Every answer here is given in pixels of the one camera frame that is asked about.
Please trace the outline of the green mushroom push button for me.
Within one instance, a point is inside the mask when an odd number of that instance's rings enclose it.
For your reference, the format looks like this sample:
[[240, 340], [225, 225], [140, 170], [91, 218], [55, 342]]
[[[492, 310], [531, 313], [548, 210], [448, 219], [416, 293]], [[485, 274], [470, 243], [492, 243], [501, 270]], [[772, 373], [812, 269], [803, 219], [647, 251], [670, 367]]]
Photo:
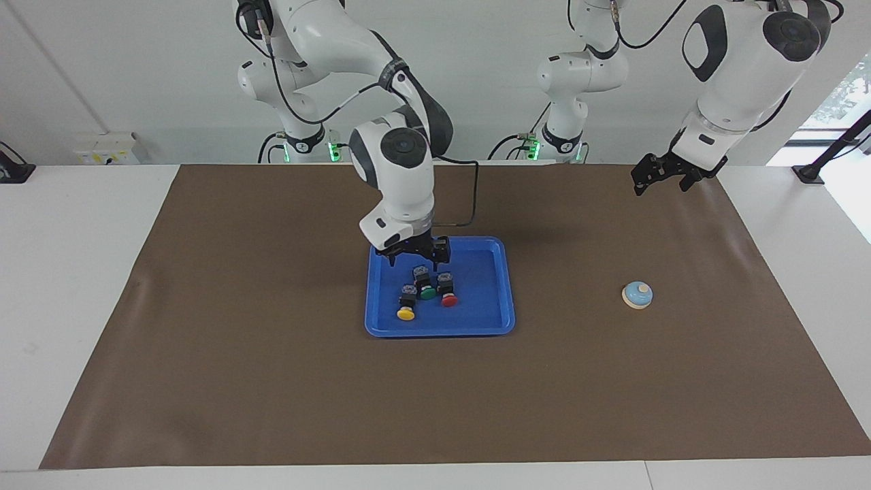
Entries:
[[422, 300], [430, 300], [436, 297], [438, 289], [433, 286], [429, 267], [418, 265], [412, 269], [413, 283], [417, 295]]

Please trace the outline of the black angled stand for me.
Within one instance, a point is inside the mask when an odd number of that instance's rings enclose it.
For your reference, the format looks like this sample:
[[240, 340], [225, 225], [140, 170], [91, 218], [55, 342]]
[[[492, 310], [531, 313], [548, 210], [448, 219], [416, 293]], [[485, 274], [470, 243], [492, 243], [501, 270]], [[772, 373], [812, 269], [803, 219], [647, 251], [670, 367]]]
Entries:
[[858, 120], [849, 127], [837, 140], [834, 140], [818, 158], [815, 159], [812, 163], [808, 165], [794, 165], [792, 167], [793, 172], [796, 177], [802, 183], [806, 185], [823, 185], [825, 183], [824, 180], [819, 177], [821, 170], [828, 164], [828, 162], [833, 161], [836, 157], [841, 155], [841, 152], [850, 146], [865, 130], [871, 127], [871, 109], [868, 109], [865, 114], [858, 118]]

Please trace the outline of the black table clamp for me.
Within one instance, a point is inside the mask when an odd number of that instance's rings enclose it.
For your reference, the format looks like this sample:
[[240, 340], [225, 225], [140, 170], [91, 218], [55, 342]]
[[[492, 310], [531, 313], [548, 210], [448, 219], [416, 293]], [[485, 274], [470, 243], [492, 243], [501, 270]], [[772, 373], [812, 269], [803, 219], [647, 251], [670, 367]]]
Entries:
[[0, 140], [0, 184], [25, 183], [35, 171], [35, 165]]

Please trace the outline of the blue plastic tray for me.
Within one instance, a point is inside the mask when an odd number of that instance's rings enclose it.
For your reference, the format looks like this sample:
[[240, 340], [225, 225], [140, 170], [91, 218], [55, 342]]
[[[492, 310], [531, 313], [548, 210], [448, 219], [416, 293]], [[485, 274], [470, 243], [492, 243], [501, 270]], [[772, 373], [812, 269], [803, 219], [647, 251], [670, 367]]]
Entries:
[[[377, 338], [460, 338], [493, 337], [514, 328], [514, 303], [510, 288], [507, 255], [503, 242], [495, 237], [460, 236], [449, 241], [450, 261], [439, 267], [418, 255], [400, 255], [391, 267], [388, 258], [368, 253], [367, 299], [364, 325]], [[412, 270], [429, 267], [433, 286], [438, 274], [453, 274], [459, 303], [442, 307], [439, 294], [430, 300], [417, 295], [416, 318], [402, 321], [396, 316], [401, 286], [414, 284]]]

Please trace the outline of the white wall socket box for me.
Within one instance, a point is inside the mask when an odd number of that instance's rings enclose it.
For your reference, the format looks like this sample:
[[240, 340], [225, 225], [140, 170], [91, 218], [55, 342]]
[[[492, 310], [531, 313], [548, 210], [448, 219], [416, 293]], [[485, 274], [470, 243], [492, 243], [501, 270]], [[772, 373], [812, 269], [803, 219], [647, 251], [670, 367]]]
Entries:
[[142, 165], [148, 152], [131, 131], [76, 133], [73, 152], [79, 165]]

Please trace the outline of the brown table mat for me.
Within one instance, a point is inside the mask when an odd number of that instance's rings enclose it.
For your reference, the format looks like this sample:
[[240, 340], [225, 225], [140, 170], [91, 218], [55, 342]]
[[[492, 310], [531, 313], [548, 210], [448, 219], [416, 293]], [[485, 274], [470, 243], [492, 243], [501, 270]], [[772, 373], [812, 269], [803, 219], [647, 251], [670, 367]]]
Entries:
[[498, 338], [365, 331], [374, 202], [339, 165], [181, 167], [41, 467], [871, 455], [718, 181], [483, 168]]

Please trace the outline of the blue service bell cream base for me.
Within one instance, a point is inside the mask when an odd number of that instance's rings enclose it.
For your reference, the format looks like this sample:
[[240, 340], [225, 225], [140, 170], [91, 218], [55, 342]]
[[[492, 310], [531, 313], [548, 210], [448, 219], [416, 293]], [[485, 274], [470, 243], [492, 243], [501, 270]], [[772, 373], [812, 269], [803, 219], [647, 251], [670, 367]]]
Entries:
[[627, 283], [621, 289], [623, 303], [631, 309], [647, 309], [653, 302], [654, 294], [651, 286], [643, 281]]

